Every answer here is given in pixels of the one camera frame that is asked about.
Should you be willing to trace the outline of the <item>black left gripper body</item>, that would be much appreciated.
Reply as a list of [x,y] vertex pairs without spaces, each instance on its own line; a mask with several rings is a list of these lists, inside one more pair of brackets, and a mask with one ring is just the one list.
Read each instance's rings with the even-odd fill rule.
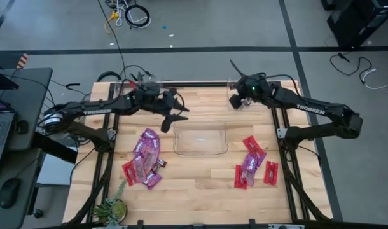
[[179,109],[175,95],[177,95],[175,88],[166,89],[158,83],[137,85],[133,92],[135,106],[132,108],[132,114],[144,110],[154,114],[169,115],[172,109]]

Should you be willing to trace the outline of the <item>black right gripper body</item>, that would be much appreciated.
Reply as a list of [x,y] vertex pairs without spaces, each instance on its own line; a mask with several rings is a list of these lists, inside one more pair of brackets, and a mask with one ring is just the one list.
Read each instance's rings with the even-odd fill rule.
[[233,95],[234,105],[242,105],[243,101],[258,101],[258,77],[256,75],[242,76],[235,84],[234,89],[237,90],[237,94]]

